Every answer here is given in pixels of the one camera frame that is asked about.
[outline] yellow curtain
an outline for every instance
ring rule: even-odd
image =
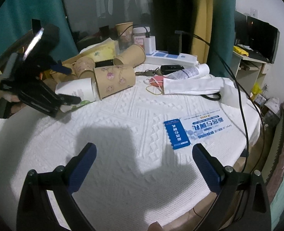
[[[195,0],[196,20],[194,33],[210,42],[212,34],[213,0]],[[202,41],[193,38],[191,54],[198,57],[199,63],[206,63],[209,47]]]

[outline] kraft paper cup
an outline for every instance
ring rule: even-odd
[[[86,70],[84,72],[81,73],[81,75],[79,76],[79,79],[85,79],[85,78],[91,78],[92,81],[95,80],[95,74],[93,71],[91,70]]]
[[[43,81],[44,84],[46,84],[53,92],[55,92],[55,88],[56,88],[56,81],[52,78],[50,79],[46,79]]]
[[[132,40],[133,22],[125,22],[125,23],[116,24],[115,27],[116,27],[118,36],[120,36],[120,39],[123,42],[130,42]]]
[[[70,68],[72,70],[72,73],[70,75],[65,75],[65,74],[62,74],[62,73],[59,73],[59,72],[51,71],[50,74],[51,74],[52,78],[57,83],[77,80],[77,76],[76,76],[75,69],[74,69],[73,65],[64,64],[63,66],[66,67],[66,68]]]
[[[136,44],[131,45],[123,53],[113,59],[114,65],[129,65],[136,67],[143,63],[146,59],[144,49]]]
[[[84,79],[84,78],[93,78],[94,79],[94,67],[95,62],[92,58],[89,57],[81,57],[79,58],[75,63],[75,72],[78,77],[78,79]]]
[[[100,99],[135,85],[135,71],[128,65],[95,68]]]

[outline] black curtain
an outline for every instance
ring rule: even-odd
[[[156,49],[167,51],[167,40],[175,30],[191,32],[193,23],[193,0],[153,0]],[[189,54],[192,39],[183,36],[182,52]]]

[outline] metal bolt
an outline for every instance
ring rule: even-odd
[[[259,170],[255,170],[255,171],[254,171],[254,174],[255,174],[256,176],[260,176],[260,175],[261,175]]]
[[[32,176],[33,174],[35,174],[35,170],[34,170],[34,169],[32,169],[32,170],[30,170],[30,171],[28,172],[28,175],[30,175],[30,176]]]
[[[64,166],[58,166],[56,167],[57,172],[62,172],[64,170]]]
[[[231,166],[226,166],[225,171],[231,173],[234,169]]]

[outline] yellow package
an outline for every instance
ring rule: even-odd
[[[243,49],[240,48],[240,47],[234,46],[234,51],[237,52],[237,53],[240,54],[240,55],[249,56],[249,53],[248,53],[247,51],[243,50]]]
[[[261,88],[260,88],[260,86],[258,85],[257,82],[254,84],[254,86],[253,86],[251,92],[252,92],[252,94],[253,94],[252,100],[255,100],[256,96],[257,96],[258,94],[262,93],[262,90],[261,90]]]
[[[92,58],[94,62],[111,60],[116,56],[115,43],[110,41],[106,44],[95,46],[81,53],[81,55]]]

